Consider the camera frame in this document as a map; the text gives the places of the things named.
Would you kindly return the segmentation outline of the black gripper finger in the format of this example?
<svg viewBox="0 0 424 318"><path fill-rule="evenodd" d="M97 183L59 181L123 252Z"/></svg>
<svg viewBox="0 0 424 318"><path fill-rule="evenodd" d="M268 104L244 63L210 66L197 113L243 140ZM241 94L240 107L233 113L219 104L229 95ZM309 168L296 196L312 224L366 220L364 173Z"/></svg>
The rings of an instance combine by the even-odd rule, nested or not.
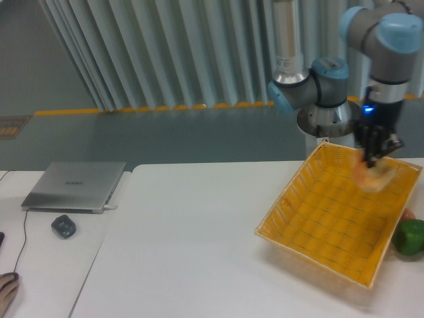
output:
<svg viewBox="0 0 424 318"><path fill-rule="evenodd" d="M375 163L367 163L367 167L374 168L379 159L390 153L391 147L392 140L390 131L376 131L376 142L374 151L374 158L376 159L376 161Z"/></svg>
<svg viewBox="0 0 424 318"><path fill-rule="evenodd" d="M361 148L364 151L363 161L367 163L375 163L374 158L375 142L376 142L376 131L373 127L368 125L359 124L358 126L359 137Z"/></svg>

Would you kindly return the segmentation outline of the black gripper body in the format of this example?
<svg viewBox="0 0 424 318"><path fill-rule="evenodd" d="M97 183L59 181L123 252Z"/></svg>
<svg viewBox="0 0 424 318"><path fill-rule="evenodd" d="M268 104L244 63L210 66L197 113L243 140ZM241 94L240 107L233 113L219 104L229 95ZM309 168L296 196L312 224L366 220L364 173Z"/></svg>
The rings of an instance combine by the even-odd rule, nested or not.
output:
<svg viewBox="0 0 424 318"><path fill-rule="evenodd" d="M396 125L403 107L403 101L393 103L376 101L371 96L375 90L372 86L366 88L366 95L359 117L352 120L355 142L361 147L358 140L358 126L359 124L363 124L373 127L375 131L390 131L392 140L391 148L402 148L404 143L397 135Z"/></svg>

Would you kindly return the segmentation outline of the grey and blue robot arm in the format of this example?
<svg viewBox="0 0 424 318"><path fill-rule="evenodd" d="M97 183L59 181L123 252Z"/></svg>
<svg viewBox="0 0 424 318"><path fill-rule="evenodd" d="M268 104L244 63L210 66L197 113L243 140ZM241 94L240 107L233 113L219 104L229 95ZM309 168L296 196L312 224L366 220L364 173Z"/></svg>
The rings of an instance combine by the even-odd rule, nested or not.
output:
<svg viewBox="0 0 424 318"><path fill-rule="evenodd" d="M392 1L375 9L349 8L339 22L346 44L370 59L364 102L348 101L347 63L320 57L305 65L297 1L273 1L276 69L268 94L282 112L297 111L297 125L315 148L322 140L358 145L372 168L402 148L396 124L423 46L423 2Z"/></svg>

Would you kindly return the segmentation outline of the person's hand on mouse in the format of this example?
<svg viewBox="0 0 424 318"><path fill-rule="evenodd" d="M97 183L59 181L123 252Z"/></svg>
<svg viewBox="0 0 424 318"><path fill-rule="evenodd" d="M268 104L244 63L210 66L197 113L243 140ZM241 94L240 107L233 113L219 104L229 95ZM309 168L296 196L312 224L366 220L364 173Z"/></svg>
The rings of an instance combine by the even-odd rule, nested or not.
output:
<svg viewBox="0 0 424 318"><path fill-rule="evenodd" d="M1 279L1 286L7 280L10 280L10 279L11 279L10 277ZM1 297L1 317L4 316L6 310L8 309L8 307L10 306L12 301L15 299L18 290L19 290L19 280L8 285L8 286L6 286L5 288L1 287L1 293L0 293L0 297Z"/></svg>

